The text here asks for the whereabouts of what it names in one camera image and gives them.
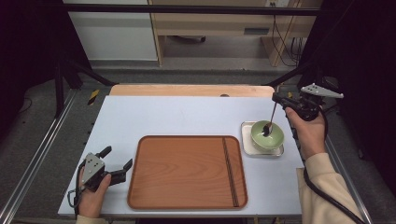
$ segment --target horizontal black beam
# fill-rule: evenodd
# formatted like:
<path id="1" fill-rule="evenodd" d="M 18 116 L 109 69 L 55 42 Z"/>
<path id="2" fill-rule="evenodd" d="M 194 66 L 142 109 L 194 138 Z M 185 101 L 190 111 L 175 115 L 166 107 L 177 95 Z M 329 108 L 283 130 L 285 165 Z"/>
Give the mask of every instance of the horizontal black beam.
<path id="1" fill-rule="evenodd" d="M 41 7 L 74 12 L 127 12 L 127 13 L 189 13 L 322 16 L 333 11 L 320 8 L 297 7 L 223 7 L 223 6 L 170 6 L 170 5 L 110 5 L 110 4 L 43 4 Z"/>

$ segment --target person's left hand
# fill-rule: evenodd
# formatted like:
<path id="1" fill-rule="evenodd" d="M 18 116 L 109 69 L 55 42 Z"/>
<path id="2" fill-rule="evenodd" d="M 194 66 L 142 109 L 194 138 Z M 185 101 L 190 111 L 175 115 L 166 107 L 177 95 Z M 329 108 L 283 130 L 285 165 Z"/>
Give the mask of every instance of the person's left hand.
<path id="1" fill-rule="evenodd" d="M 84 168 L 81 169 L 79 174 L 80 180 L 79 184 L 82 186 L 81 178 L 82 174 L 84 173 Z M 108 189 L 108 186 L 111 182 L 111 175 L 106 175 L 103 178 L 102 182 L 99 185 L 99 188 L 96 192 L 92 192 L 88 189 L 85 189 L 81 194 L 81 201 L 78 205 L 78 211 L 81 216 L 84 217 L 91 217 L 91 218 L 98 218 L 100 212 L 102 210 L 103 200 L 105 198 L 105 193 Z"/>

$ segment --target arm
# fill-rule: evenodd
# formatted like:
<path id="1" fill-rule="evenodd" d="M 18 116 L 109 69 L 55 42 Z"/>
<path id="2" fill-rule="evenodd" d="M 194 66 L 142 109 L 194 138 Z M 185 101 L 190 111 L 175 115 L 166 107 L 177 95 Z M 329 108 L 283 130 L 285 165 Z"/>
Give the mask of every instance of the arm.
<path id="1" fill-rule="evenodd" d="M 99 218 L 99 215 L 110 182 L 111 175 L 106 175 L 96 192 L 88 189 L 82 192 L 81 202 L 78 205 L 79 215 L 77 217 L 77 224 L 107 224 L 104 219 Z"/>
<path id="2" fill-rule="evenodd" d="M 297 130 L 309 179 L 317 188 L 332 196 L 337 202 L 361 218 L 344 178 L 334 171 L 329 155 L 326 153 L 323 117 L 319 115 L 316 119 L 306 122 L 290 108 L 286 108 L 286 113 Z M 319 197 L 306 185 L 303 170 L 297 170 L 303 223 L 354 223 L 338 208 Z"/>

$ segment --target floor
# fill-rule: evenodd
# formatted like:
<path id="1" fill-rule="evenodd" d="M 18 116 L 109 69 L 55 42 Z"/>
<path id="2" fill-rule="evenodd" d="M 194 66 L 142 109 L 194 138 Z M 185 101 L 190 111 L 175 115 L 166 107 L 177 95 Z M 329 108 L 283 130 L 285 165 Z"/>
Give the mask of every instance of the floor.
<path id="1" fill-rule="evenodd" d="M 292 64 L 288 55 L 285 62 Z M 292 69 L 281 64 L 272 67 L 258 37 L 208 36 L 205 43 L 170 37 L 167 40 L 163 66 L 147 62 L 92 62 L 100 75 L 121 83 L 189 83 L 248 84 L 269 82 Z M 89 139 L 108 87 L 81 76 L 84 86 L 67 114 L 48 153 L 24 195 L 14 223 L 74 223 L 73 218 L 60 217 L 57 210 L 78 160 Z M 298 78 L 286 83 L 290 86 Z M 92 90 L 100 90 L 95 103 L 87 105 Z M 18 185 L 26 167 L 40 147 L 55 113 L 53 81 L 26 92 L 25 106 L 14 121 L 8 136 L 0 142 L 0 204 L 4 206 Z M 396 223 L 396 200 L 384 185 L 374 165 L 360 160 L 356 144 L 337 107 L 328 114 L 332 139 L 355 187 L 375 223 Z M 273 223 L 261 218 L 260 223 Z M 117 219 L 113 223 L 131 223 Z M 283 218 L 279 223 L 300 223 L 298 218 Z"/>

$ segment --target hand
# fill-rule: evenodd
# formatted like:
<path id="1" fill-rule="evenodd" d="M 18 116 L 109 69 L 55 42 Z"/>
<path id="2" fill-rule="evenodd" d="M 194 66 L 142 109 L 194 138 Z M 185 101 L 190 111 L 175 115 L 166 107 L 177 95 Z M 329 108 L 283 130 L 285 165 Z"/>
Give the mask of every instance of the hand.
<path id="1" fill-rule="evenodd" d="M 285 111 L 291 124 L 297 130 L 303 158 L 307 160 L 315 154 L 326 152 L 324 147 L 325 123 L 323 116 L 319 113 L 314 120 L 305 121 L 290 107 L 286 107 Z"/>
<path id="2" fill-rule="evenodd" d="M 79 174 L 80 180 L 79 185 L 82 186 L 81 178 L 84 173 L 84 168 L 81 169 Z M 111 182 L 111 175 L 106 175 L 103 178 L 102 182 L 99 185 L 99 188 L 96 192 L 92 192 L 88 189 L 85 189 L 81 194 L 81 201 L 78 205 L 78 211 L 81 216 L 98 218 L 100 215 L 100 211 L 102 210 L 103 200 L 105 198 L 105 193 L 108 189 L 108 186 Z"/>

